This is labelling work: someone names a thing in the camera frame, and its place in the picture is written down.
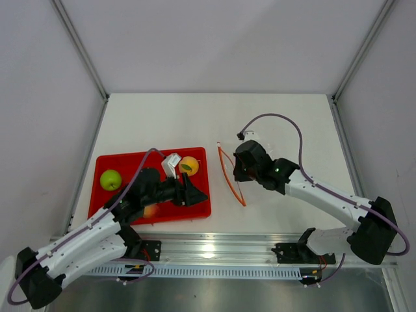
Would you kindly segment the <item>clear zip bag orange zipper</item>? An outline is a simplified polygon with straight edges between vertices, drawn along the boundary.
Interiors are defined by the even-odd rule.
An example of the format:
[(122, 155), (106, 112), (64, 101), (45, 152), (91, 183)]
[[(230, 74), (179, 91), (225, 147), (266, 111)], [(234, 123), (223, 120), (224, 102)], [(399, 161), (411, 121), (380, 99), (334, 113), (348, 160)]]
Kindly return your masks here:
[(233, 170), (236, 168), (237, 161), (232, 154), (233, 148), (235, 148), (234, 144), (218, 141), (216, 148), (227, 187), (240, 206), (250, 209), (255, 207), (266, 209), (266, 207), (276, 204), (274, 194), (262, 188), (254, 180), (246, 182), (235, 181)]

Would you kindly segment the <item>orange peach with leaf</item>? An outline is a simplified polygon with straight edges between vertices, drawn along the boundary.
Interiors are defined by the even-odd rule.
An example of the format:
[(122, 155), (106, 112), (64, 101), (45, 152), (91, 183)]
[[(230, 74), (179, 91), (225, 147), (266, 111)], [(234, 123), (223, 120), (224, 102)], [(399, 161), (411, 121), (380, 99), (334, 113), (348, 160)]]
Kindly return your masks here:
[(198, 160), (191, 156), (183, 157), (178, 164), (179, 171), (186, 173), (189, 177), (197, 174), (199, 167)]

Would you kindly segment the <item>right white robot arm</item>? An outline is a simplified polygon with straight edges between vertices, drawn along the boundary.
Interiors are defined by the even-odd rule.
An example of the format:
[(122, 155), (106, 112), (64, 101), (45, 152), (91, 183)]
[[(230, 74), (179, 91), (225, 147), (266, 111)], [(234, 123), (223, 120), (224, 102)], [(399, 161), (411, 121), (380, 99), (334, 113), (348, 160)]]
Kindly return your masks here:
[(334, 229), (306, 229), (296, 243), (302, 261), (309, 263), (321, 255), (342, 253), (354, 254), (372, 265), (382, 263), (397, 234), (389, 201), (381, 197), (371, 201), (311, 182), (298, 164), (272, 159), (254, 140), (243, 142), (234, 156), (235, 181), (256, 181), (266, 190), (302, 200), (343, 224)]

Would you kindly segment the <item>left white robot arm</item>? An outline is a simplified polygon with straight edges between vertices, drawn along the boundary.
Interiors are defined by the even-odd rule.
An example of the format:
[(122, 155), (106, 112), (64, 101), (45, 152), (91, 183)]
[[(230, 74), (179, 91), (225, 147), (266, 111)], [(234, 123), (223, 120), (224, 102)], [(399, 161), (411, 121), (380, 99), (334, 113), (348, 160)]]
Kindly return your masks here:
[(37, 251), (20, 251), (10, 289), (19, 287), (33, 309), (43, 308), (99, 265), (119, 258), (143, 260), (142, 239), (131, 224), (146, 207), (165, 202), (190, 207), (208, 198), (187, 174), (162, 180), (158, 170), (141, 169), (84, 224)]

